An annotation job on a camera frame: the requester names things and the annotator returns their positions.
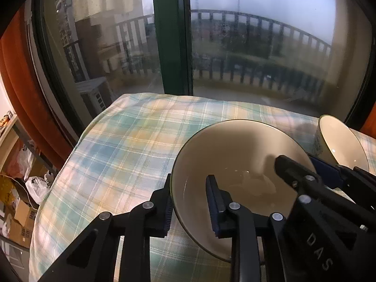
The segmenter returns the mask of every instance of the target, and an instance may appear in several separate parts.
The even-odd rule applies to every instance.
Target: cable
[[[28,191],[22,186],[22,184],[20,184],[17,180],[15,180],[15,179],[14,179],[13,177],[11,177],[11,176],[4,175],[4,174],[0,174],[0,176],[5,176],[5,177],[8,177],[8,178],[10,178],[10,179],[16,181],[16,182],[20,185],[20,187],[22,187],[22,188],[25,190],[26,195],[27,195],[27,198],[29,199],[30,206],[31,206],[35,211],[38,211],[38,209],[35,209],[35,208],[33,207],[33,204],[31,203],[31,200],[30,200],[30,197],[29,197],[29,192],[28,192]]]

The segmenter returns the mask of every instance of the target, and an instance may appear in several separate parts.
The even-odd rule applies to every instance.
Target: balcony railing
[[[332,56],[331,46],[323,40],[247,13],[191,10],[191,22],[195,79],[251,85],[284,95],[300,93],[307,102],[319,102]],[[159,60],[154,15],[117,23],[112,32],[125,77],[155,73]],[[76,60],[75,75],[83,77],[75,43],[65,47],[73,69],[68,50]]]

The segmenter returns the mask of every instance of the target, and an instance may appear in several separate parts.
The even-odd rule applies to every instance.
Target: small bowl
[[[345,124],[331,115],[322,115],[313,144],[313,154],[327,163],[369,171],[368,160],[358,138]]]
[[[252,212],[289,215],[297,194],[274,171],[275,158],[281,154],[315,172],[297,142],[258,121],[216,123],[185,143],[172,169],[171,195],[180,223],[201,248],[224,261],[231,259],[231,239],[216,238],[211,227],[205,192],[209,174],[233,201]]]

